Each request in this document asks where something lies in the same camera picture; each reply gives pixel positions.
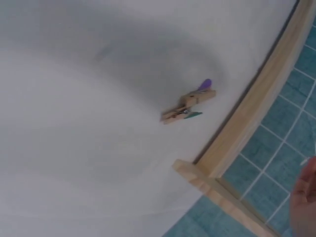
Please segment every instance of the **tiled wall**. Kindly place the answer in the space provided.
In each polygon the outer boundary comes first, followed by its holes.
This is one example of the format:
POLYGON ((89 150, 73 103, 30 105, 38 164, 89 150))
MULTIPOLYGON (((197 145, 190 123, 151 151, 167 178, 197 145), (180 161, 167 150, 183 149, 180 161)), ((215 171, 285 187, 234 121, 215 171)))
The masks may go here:
MULTIPOLYGON (((291 237, 289 193, 302 166, 315 155, 316 20, 281 93, 224 174, 283 237, 291 237)), ((252 237, 253 234, 202 197, 164 237, 252 237)))

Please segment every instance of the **purple clip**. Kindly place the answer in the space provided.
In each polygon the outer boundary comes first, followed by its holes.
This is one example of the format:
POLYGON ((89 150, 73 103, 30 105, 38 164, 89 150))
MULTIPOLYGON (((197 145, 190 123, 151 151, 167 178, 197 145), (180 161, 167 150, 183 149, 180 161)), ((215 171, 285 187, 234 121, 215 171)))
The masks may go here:
POLYGON ((206 90, 212 86, 212 80, 206 79, 197 90, 206 90))

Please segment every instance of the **wooden frame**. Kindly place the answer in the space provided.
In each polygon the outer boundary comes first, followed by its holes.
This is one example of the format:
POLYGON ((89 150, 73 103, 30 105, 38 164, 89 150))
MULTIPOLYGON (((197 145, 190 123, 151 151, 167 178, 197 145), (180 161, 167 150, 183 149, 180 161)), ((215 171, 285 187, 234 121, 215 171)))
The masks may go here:
POLYGON ((227 214, 259 237, 279 237, 222 177, 246 145, 286 82, 304 46, 316 12, 316 0, 296 4, 282 36, 258 77, 212 144, 196 164, 176 160, 173 168, 227 214))

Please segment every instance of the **white fabric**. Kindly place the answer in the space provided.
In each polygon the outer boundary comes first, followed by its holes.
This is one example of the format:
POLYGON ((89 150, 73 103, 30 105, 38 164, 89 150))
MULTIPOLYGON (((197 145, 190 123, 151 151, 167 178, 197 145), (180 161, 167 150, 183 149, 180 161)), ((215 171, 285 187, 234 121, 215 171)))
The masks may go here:
POLYGON ((162 236, 200 196, 171 165, 204 148, 294 2, 1 3, 1 236, 162 236), (159 123, 206 78, 203 115, 159 123))

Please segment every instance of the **wooden clothespin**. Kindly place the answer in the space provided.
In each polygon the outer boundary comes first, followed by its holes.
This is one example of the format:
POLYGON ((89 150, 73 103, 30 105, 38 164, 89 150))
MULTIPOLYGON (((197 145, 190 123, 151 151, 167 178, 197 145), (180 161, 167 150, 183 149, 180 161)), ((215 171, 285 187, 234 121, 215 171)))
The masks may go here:
POLYGON ((200 112, 192 112, 191 107, 216 96, 216 91, 212 90, 211 86, 212 81, 207 79, 196 91, 182 96, 180 106, 177 109, 162 115, 163 123, 169 124, 180 119, 189 119, 201 115, 200 112))

